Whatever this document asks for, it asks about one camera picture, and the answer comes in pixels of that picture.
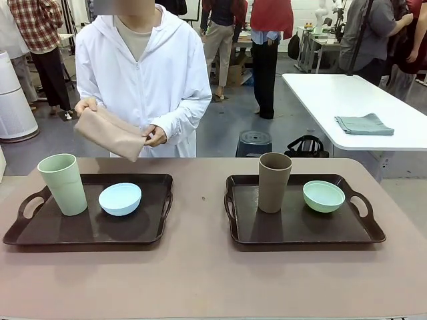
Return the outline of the person's left hand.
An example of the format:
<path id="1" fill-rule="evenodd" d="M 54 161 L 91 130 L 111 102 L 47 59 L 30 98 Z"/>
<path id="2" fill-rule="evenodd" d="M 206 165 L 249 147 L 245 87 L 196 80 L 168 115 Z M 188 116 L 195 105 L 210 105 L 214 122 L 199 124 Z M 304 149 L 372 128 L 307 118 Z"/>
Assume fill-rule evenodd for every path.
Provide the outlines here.
<path id="1" fill-rule="evenodd" d="M 150 124 L 146 128 L 143 132 L 143 137 L 145 137 L 145 145 L 150 147 L 157 147 L 167 142 L 165 131 L 161 127 L 153 124 Z"/>

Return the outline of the person's right hand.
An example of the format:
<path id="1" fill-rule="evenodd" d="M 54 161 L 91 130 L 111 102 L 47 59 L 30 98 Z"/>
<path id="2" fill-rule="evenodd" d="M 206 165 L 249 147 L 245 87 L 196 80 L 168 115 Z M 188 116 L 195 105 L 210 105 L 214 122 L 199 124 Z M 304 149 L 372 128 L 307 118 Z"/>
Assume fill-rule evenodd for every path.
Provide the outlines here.
<path id="1" fill-rule="evenodd" d="M 90 109 L 91 111 L 97 111 L 97 100 L 94 97 L 81 99 L 76 104 L 74 109 L 78 117 L 82 115 L 85 109 Z"/>

